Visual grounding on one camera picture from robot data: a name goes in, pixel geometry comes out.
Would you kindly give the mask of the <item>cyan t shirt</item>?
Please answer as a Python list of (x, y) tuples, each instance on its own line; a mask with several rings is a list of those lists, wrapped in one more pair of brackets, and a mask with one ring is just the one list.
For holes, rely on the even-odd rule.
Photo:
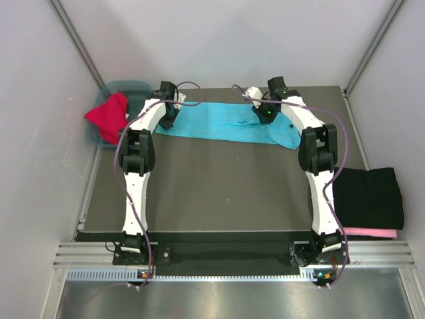
[(184, 106), (169, 130), (158, 126), (166, 136), (273, 144), (295, 150), (301, 138), (290, 119), (279, 113), (271, 124), (261, 124), (248, 104), (203, 102)]

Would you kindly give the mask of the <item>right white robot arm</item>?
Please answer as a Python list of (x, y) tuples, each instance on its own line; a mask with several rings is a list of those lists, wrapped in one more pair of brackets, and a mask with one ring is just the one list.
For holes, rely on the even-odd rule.
[(266, 98), (253, 86), (244, 93), (252, 101), (252, 110), (261, 124), (271, 124), (283, 114), (299, 133), (298, 162), (307, 176), (313, 207), (309, 252), (314, 261), (325, 263), (342, 246), (331, 182), (338, 160), (337, 128), (320, 120), (297, 90), (288, 89), (281, 76), (269, 79), (268, 94)]

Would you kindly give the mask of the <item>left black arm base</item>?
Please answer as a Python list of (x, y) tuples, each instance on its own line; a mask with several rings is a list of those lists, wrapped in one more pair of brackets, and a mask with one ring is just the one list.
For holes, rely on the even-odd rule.
[(112, 241), (113, 259), (116, 266), (163, 266), (168, 265), (171, 258), (169, 243), (151, 243), (151, 256), (147, 242), (139, 235), (134, 239), (125, 238), (124, 242)]

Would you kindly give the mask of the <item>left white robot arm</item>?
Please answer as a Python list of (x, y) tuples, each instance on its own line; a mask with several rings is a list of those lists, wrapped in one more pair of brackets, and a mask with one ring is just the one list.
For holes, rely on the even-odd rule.
[(127, 193), (122, 231), (129, 237), (141, 237), (147, 230), (147, 184), (156, 160), (152, 132), (158, 126), (165, 130), (172, 128), (184, 100), (185, 95), (179, 94), (175, 84), (163, 81), (129, 122), (127, 131), (120, 134), (118, 163), (124, 173)]

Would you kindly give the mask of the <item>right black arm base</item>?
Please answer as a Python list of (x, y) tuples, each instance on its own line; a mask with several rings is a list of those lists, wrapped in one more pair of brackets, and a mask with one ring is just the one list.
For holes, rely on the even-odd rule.
[(341, 266), (346, 257), (345, 243), (342, 243), (341, 248), (325, 253), (318, 253), (307, 241), (290, 243), (288, 249), (291, 263), (301, 267), (334, 264)]

